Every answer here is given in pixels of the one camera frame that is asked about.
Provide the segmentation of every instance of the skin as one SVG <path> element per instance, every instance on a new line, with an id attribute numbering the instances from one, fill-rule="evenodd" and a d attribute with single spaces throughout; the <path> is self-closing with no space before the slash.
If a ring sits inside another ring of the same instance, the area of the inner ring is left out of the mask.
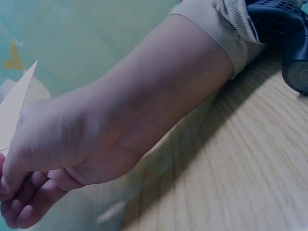
<path id="1" fill-rule="evenodd" d="M 232 74 L 205 31 L 172 15 L 101 79 L 23 111 L 0 155 L 7 225 L 29 228 L 69 191 L 130 171 Z"/>

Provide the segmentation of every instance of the forearm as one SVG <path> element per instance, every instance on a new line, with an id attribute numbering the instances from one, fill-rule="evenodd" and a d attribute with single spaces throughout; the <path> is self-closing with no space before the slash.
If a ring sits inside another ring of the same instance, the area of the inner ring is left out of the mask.
<path id="1" fill-rule="evenodd" d="M 115 135 L 121 133 L 117 127 L 126 127 L 160 139 L 232 74 L 225 51 L 193 22 L 174 15 L 94 84 L 93 105 Z"/>

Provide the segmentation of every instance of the wooden table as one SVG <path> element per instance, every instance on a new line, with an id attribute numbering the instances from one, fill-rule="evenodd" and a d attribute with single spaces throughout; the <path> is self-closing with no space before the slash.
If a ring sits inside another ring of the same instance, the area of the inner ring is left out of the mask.
<path id="1" fill-rule="evenodd" d="M 136 168 L 72 192 L 34 231 L 308 230 L 308 98 L 268 52 Z"/>

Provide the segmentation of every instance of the black object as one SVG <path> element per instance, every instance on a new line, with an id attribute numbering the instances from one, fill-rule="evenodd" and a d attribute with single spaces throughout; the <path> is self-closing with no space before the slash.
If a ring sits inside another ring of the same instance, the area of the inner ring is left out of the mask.
<path id="1" fill-rule="evenodd" d="M 284 81 L 308 95 L 308 15 L 279 0 L 246 0 L 246 7 L 259 41 L 282 48 Z"/>

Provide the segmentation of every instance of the paper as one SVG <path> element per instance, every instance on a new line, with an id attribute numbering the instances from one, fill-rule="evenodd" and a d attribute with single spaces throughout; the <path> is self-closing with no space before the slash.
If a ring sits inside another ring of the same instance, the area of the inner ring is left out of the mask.
<path id="1" fill-rule="evenodd" d="M 27 70 L 0 104 L 0 151 L 6 155 L 37 61 Z"/>

